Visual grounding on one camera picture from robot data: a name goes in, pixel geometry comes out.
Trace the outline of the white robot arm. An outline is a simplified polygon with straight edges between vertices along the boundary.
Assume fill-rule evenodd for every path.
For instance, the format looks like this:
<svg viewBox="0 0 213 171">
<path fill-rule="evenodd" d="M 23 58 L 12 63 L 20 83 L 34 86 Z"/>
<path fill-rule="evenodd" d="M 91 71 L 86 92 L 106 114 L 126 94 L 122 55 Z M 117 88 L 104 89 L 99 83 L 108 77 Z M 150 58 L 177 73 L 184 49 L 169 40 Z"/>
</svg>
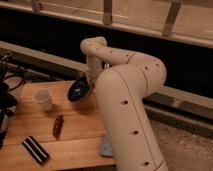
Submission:
<svg viewBox="0 0 213 171">
<path fill-rule="evenodd" d="M 156 57 L 112 48 L 103 37 L 81 42 L 118 171 L 169 171 L 142 99 L 166 80 Z"/>
</svg>

